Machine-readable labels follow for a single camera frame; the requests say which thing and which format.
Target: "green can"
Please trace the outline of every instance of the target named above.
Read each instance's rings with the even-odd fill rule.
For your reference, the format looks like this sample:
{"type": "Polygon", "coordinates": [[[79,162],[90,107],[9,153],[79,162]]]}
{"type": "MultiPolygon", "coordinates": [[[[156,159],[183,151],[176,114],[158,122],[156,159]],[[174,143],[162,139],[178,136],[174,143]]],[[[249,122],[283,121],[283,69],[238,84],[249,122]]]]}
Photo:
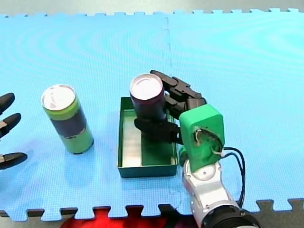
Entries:
{"type": "Polygon", "coordinates": [[[44,91],[41,102],[70,153],[83,153],[93,145],[92,133],[72,87],[62,84],[53,85],[44,91]]]}

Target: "green motor housing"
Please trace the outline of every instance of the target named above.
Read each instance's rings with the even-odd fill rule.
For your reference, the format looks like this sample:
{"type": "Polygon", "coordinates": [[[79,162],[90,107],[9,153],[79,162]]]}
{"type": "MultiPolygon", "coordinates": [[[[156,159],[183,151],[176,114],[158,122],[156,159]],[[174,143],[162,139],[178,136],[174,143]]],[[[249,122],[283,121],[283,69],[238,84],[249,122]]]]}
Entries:
{"type": "Polygon", "coordinates": [[[223,115],[211,105],[205,104],[183,112],[179,121],[184,144],[184,148],[180,150],[180,158],[189,159],[191,172],[216,163],[220,159],[220,155],[214,152],[220,152],[219,150],[225,144],[223,115]],[[204,129],[216,135],[221,144],[205,134],[200,136],[200,143],[197,144],[195,131],[198,129],[204,129]]]}

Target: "metal can top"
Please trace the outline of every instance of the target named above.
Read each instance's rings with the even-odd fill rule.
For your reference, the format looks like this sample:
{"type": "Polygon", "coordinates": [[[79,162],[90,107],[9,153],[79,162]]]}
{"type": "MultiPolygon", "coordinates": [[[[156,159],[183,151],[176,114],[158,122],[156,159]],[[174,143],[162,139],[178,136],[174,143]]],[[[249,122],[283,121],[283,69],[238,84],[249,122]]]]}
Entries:
{"type": "Polygon", "coordinates": [[[149,100],[162,92],[162,80],[154,74],[135,77],[130,83],[130,94],[138,100],[149,100]]]}
{"type": "Polygon", "coordinates": [[[59,111],[69,107],[74,102],[75,97],[76,94],[72,87],[58,84],[43,92],[41,102],[46,109],[59,111]]]}

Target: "green tray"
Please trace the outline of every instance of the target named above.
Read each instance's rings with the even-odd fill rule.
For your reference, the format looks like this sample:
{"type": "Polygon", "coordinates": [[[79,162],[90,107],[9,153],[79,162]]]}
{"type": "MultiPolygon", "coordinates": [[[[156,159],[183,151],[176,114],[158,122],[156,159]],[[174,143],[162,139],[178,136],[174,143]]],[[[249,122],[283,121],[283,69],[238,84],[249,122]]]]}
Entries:
{"type": "MultiPolygon", "coordinates": [[[[154,142],[134,126],[136,114],[129,97],[120,103],[117,167],[121,177],[173,176],[178,164],[175,143],[154,142]]],[[[168,115],[168,121],[174,119],[168,115]]]]}

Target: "blue foam mat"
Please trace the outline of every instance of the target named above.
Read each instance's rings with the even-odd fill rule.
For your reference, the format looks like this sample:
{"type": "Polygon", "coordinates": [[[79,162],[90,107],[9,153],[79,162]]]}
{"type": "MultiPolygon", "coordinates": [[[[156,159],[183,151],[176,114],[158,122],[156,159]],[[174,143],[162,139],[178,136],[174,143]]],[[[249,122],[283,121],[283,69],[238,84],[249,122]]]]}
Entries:
{"type": "MultiPolygon", "coordinates": [[[[150,69],[181,77],[223,113],[226,145],[247,162],[246,209],[259,211],[255,201],[263,199],[291,209],[287,199],[304,196],[304,14],[272,11],[1,18],[0,91],[16,95],[5,115],[22,114],[1,153],[26,152],[28,160],[0,172],[0,210],[14,221],[25,221],[29,209],[59,220],[62,208],[89,219],[94,207],[108,206],[110,217],[124,217],[127,205],[143,205],[144,216],[159,215],[160,204],[190,214],[180,169],[174,177],[121,179],[116,168],[120,97],[150,69]],[[82,155],[65,151],[41,108],[41,93],[57,83],[75,88],[95,137],[82,155]]],[[[237,199],[236,163],[222,164],[237,199]]]]}

